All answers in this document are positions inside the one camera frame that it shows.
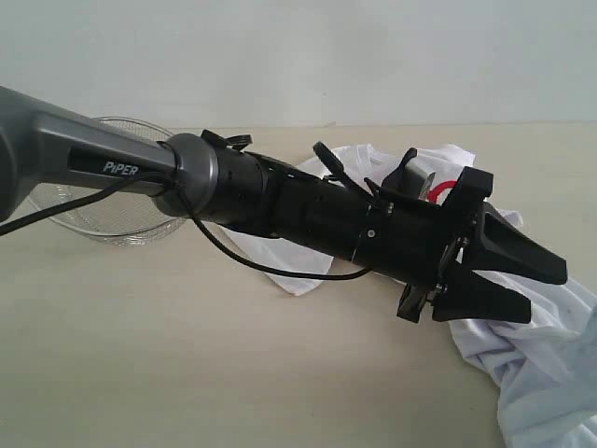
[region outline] table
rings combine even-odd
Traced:
[[[595,123],[221,132],[247,131],[293,163],[317,140],[472,150],[493,204],[597,288]],[[296,298],[190,223],[113,247],[42,222],[0,239],[0,285],[1,446],[504,446],[491,379],[378,275]]]

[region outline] wire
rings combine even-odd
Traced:
[[[44,210],[40,210],[38,212],[32,213],[31,215],[27,215],[26,217],[20,217],[13,221],[8,222],[0,226],[0,236],[6,235],[13,231],[17,231],[18,229],[22,229],[23,227],[29,226],[31,224],[35,224],[37,221],[45,219],[47,217],[53,217],[54,215],[59,215],[60,213],[68,212],[70,210],[74,210],[79,207],[83,207],[85,205],[90,205],[92,203],[97,203],[102,199],[111,196],[112,194],[125,189],[129,185],[134,184],[135,182],[139,182],[144,179],[159,179],[164,185],[174,185],[178,197],[185,207],[185,211],[188,214],[188,217],[192,219],[195,223],[197,228],[207,237],[207,239],[215,245],[220,251],[224,254],[229,256],[230,258],[234,259],[235,261],[241,263],[242,265],[255,269],[257,271],[261,271],[263,273],[271,273],[275,275],[281,275],[283,277],[291,277],[291,278],[307,278],[312,280],[333,280],[333,281],[341,281],[341,280],[353,280],[355,278],[361,277],[368,273],[369,269],[362,269],[360,271],[356,271],[354,273],[342,273],[342,274],[324,274],[324,273],[294,273],[290,271],[284,271],[281,269],[272,268],[271,266],[265,266],[263,264],[255,263],[250,259],[246,259],[245,257],[240,256],[233,250],[226,247],[217,237],[205,227],[205,224],[201,222],[201,220],[195,216],[193,211],[193,207],[191,205],[190,200],[188,199],[186,193],[183,191],[182,187],[172,181],[172,179],[163,174],[163,173],[139,173],[137,175],[132,175],[131,177],[127,177],[125,179],[119,180],[114,184],[110,185],[106,189],[98,191],[97,193],[93,193],[89,196],[85,196],[84,198],[74,199],[73,201],[69,201],[67,203],[61,203],[58,205],[51,206]]]

